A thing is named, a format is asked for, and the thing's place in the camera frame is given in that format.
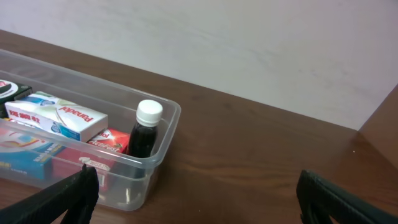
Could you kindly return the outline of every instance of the clear plastic container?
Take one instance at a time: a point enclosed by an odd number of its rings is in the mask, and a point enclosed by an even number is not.
[[[110,181],[108,190],[99,192],[98,203],[125,211],[135,210],[143,205],[150,187],[155,183],[157,167],[163,161],[174,135],[181,112],[177,103],[5,50],[0,50],[0,79],[30,85],[34,92],[44,91],[106,113],[109,116],[109,127],[125,133],[130,133],[136,122],[136,108],[140,101],[146,99],[158,101],[164,108],[162,121],[159,124],[153,154],[145,159],[107,151],[84,142],[0,119],[2,129],[28,134],[66,146],[78,153],[89,153],[114,161],[109,172],[97,169],[97,173],[106,175]],[[50,162],[56,160],[60,159],[52,157]],[[81,164],[64,160],[62,162],[66,164],[65,170],[81,169]],[[0,169],[1,178],[35,187],[46,188],[60,180],[59,177],[52,175],[52,166],[44,166],[46,171],[44,179],[37,179],[5,168]]]

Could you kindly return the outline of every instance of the black object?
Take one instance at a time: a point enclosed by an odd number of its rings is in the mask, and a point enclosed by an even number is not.
[[[297,184],[304,224],[398,223],[398,218],[373,207],[309,170],[303,170]]]
[[[47,224],[68,210],[61,224],[87,224],[97,200],[97,173],[94,167],[83,165],[76,174],[0,210],[0,223]]]
[[[137,158],[150,156],[157,136],[157,126],[146,127],[140,123],[134,125],[128,146],[128,154]]]

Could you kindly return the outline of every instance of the white bottle cap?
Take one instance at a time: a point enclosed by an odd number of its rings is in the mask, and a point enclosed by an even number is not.
[[[154,100],[142,100],[138,104],[137,121],[145,127],[154,127],[162,119],[163,107]]]

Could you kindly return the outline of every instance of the wooden table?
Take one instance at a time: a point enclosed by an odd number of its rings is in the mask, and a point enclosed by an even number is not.
[[[398,171],[352,129],[4,31],[0,49],[181,105],[146,204],[135,212],[98,205],[92,223],[300,223],[302,169],[398,215]],[[0,179],[0,208],[37,191]]]

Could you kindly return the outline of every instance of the cardboard box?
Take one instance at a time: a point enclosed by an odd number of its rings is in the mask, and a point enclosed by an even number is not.
[[[128,142],[129,134],[113,129],[106,129],[88,141],[88,144],[114,152],[125,153]],[[71,148],[64,149],[56,157],[57,159],[53,161],[53,174],[55,177],[68,177],[78,172],[83,164],[87,164],[97,169],[99,189],[104,191],[109,188],[112,180],[109,178],[107,172],[111,171],[114,165],[113,160],[104,159]]]
[[[7,102],[6,109],[12,119],[83,142],[108,127],[108,115],[43,92]]]
[[[11,170],[38,179],[46,179],[51,177],[52,174],[52,156],[63,148],[63,146],[48,141],[0,128],[1,169]]]

